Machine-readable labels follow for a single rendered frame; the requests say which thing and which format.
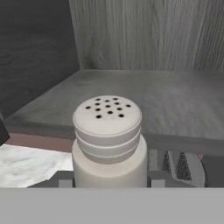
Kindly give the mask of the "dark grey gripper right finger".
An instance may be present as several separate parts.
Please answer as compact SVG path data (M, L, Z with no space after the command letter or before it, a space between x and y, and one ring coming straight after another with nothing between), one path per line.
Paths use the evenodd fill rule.
M176 180L166 171L150 171L148 174L150 187L192 187L183 181Z

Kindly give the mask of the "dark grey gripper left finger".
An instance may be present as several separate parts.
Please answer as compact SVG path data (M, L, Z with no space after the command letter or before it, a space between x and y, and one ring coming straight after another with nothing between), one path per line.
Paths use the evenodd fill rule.
M74 173L72 171L56 171L49 179L38 182L32 187L73 188L75 187Z

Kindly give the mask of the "white salt shaker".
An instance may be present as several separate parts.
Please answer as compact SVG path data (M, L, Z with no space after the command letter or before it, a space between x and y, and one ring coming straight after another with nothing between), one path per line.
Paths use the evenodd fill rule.
M131 100L100 95L73 113L72 148L77 187L135 188L148 182L148 150L142 112Z

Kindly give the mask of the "grey patterned mixing bowl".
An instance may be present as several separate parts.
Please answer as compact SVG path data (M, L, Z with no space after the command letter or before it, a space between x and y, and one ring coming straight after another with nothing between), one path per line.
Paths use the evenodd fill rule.
M174 180L194 187L206 185L206 174L200 158L196 154L166 151L162 170L168 172Z

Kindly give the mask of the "dark grey cabinet door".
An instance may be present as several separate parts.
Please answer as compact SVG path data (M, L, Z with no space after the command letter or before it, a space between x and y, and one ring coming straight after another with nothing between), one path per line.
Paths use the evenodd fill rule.
M4 119L0 112L0 146L5 144L10 139L10 134L4 125Z

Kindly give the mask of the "grey wooden cabinet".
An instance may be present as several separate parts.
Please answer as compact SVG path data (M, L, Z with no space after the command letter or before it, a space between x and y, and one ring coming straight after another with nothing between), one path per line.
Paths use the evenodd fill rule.
M158 150L224 154L224 0L0 0L11 144L68 151L96 95L134 101Z

